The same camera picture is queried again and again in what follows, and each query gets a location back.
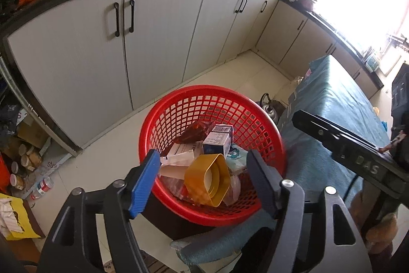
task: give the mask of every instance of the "screw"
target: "screw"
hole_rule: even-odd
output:
[[[285,187],[293,187],[294,186],[294,182],[292,180],[282,180],[281,183]]]
[[[79,195],[82,193],[82,189],[80,187],[76,187],[74,190],[71,191],[72,195]]]
[[[328,193],[328,194],[336,194],[337,193],[337,191],[336,191],[336,189],[334,187],[326,187],[325,192]]]
[[[113,186],[114,186],[114,187],[117,187],[117,188],[123,187],[124,185],[125,185],[124,180],[116,180],[116,181],[113,183]]]

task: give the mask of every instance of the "laundry basket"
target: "laundry basket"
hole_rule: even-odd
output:
[[[257,149],[264,161],[283,174],[286,167],[281,136],[273,121],[249,98],[235,91],[210,85],[198,85],[173,91],[163,97],[146,116],[139,139],[143,161],[150,149],[162,152],[185,128],[197,119],[234,126],[234,143]],[[154,195],[171,211],[184,219],[207,226],[232,225],[244,221],[260,209],[256,191],[247,173],[240,175],[238,201],[219,207],[192,205],[173,196],[157,177]]]

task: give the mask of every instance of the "yellow container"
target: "yellow container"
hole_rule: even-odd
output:
[[[224,156],[198,156],[186,170],[185,186],[195,203],[218,207],[230,186],[230,174]]]

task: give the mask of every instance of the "plastic bottle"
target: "plastic bottle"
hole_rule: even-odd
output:
[[[36,189],[31,193],[30,198],[36,200],[40,198],[44,193],[50,190],[54,186],[54,182],[50,177],[45,177],[40,183],[38,183]]]

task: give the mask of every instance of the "black cabinet handle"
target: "black cabinet handle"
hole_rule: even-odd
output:
[[[264,1],[264,7],[263,7],[263,9],[260,11],[260,13],[263,13],[266,7],[267,7],[267,1]]]
[[[130,15],[131,15],[129,32],[133,33],[133,16],[135,12],[135,1],[130,0],[129,3],[130,3]]]
[[[243,9],[239,11],[240,13],[243,13],[244,9],[246,8],[247,2],[248,0],[246,0],[246,2],[244,3]]]
[[[328,49],[327,49],[327,51],[325,53],[328,53],[330,51],[331,47],[332,47],[332,43],[330,44],[330,46],[328,47]]]
[[[297,30],[300,30],[301,25],[303,24],[304,20],[300,23],[300,25],[298,26]]]
[[[117,13],[117,31],[115,32],[115,36],[119,37],[119,3],[114,3],[115,12]]]
[[[238,12],[239,12],[241,6],[243,5],[243,1],[244,1],[244,0],[241,0],[241,3],[240,3],[240,6],[238,7],[238,10],[234,11],[234,13],[238,13]]]

